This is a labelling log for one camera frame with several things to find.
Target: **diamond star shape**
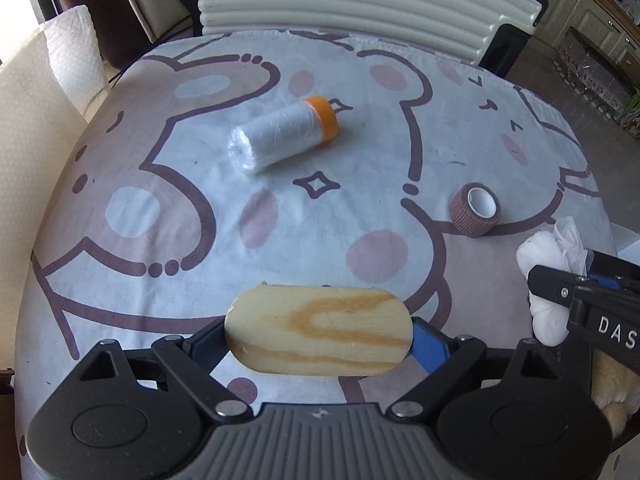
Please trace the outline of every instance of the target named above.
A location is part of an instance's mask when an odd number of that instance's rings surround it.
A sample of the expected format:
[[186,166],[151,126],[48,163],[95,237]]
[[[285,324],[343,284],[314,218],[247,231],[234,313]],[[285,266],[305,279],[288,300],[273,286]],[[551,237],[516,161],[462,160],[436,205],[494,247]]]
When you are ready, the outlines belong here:
[[[317,189],[312,186],[311,183],[315,180],[319,180],[320,182],[322,182],[322,186],[318,187]],[[303,188],[308,193],[311,200],[319,198],[324,193],[332,189],[340,189],[340,184],[334,182],[333,180],[329,180],[324,176],[324,173],[322,171],[316,171],[313,175],[306,176],[305,178],[297,178],[293,181],[293,184]]]

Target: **white plastic film roll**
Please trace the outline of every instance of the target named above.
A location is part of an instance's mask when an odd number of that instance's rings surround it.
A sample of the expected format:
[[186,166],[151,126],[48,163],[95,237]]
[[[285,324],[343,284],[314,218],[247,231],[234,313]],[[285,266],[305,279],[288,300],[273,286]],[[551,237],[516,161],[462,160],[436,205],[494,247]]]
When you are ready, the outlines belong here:
[[324,97],[309,97],[237,126],[228,142],[229,157],[245,173],[255,174],[285,158],[330,142],[337,119]]

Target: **cabinet handle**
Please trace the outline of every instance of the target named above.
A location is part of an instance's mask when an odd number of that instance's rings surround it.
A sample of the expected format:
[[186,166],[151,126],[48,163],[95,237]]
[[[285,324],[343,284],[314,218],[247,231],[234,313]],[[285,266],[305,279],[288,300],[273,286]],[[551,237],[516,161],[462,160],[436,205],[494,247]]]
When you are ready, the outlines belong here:
[[620,34],[620,31],[617,30],[616,26],[613,24],[613,22],[611,20],[608,21],[609,25],[611,25],[611,27],[613,27],[613,30],[615,30],[617,33]]

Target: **brown curtain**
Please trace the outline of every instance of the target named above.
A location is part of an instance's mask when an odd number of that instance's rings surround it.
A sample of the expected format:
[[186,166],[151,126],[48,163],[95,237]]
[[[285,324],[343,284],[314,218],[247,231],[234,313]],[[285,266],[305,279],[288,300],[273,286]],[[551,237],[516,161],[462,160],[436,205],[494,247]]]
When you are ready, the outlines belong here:
[[128,0],[60,0],[63,9],[86,5],[94,21],[100,53],[116,68],[124,68],[151,48]]

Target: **cartoon print tablecloth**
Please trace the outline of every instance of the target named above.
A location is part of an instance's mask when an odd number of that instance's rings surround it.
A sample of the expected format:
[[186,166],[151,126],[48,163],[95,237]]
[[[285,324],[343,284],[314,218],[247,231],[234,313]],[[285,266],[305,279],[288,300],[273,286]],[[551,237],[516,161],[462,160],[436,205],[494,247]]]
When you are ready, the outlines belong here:
[[[314,94],[340,134],[258,176],[226,156],[230,129]],[[456,233],[468,182],[498,196],[489,235]],[[515,250],[574,216],[613,252],[588,163],[562,115],[450,57],[366,36],[238,32],[164,44],[111,91],[65,168],[34,247],[16,343],[17,434],[102,338],[189,335],[268,283],[377,286],[449,335],[514,347],[531,334]],[[374,400],[424,377],[411,358],[373,378],[213,376],[265,400]],[[23,459],[24,477],[33,466]]]

